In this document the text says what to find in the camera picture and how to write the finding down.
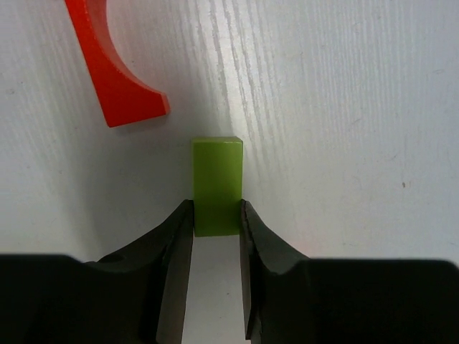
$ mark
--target block's top edge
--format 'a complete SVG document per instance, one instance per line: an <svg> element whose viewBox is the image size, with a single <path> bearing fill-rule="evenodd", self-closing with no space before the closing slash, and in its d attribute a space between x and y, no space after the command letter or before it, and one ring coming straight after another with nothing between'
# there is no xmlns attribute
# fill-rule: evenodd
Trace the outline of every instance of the block's top edge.
<svg viewBox="0 0 459 344"><path fill-rule="evenodd" d="M242 143L242 140L236 136L225 138L194 138L192 143Z"/></svg>

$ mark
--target curved red toy block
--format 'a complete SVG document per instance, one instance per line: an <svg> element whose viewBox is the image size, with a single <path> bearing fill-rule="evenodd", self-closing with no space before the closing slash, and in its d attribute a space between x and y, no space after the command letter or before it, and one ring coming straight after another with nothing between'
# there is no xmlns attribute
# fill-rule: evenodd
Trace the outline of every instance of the curved red toy block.
<svg viewBox="0 0 459 344"><path fill-rule="evenodd" d="M109 127L165 115L169 102L124 65L110 38L107 0L65 0Z"/></svg>

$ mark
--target white table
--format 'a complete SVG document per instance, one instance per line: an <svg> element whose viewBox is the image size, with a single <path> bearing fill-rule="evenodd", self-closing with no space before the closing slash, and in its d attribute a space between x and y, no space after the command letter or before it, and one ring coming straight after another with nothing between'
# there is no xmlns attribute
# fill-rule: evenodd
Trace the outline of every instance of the white table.
<svg viewBox="0 0 459 344"><path fill-rule="evenodd" d="M1 4L0 251L98 259L191 197L191 138L312 257L459 262L459 1L110 0L168 117L110 129L63 0ZM184 343L241 343L236 237L194 245Z"/></svg>

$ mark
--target green block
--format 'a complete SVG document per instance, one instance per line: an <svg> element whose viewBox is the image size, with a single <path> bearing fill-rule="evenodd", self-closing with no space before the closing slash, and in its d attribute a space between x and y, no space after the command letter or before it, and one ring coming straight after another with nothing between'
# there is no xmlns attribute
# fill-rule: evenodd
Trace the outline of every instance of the green block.
<svg viewBox="0 0 459 344"><path fill-rule="evenodd" d="M243 145L239 138L195 138L194 235L239 234Z"/></svg>

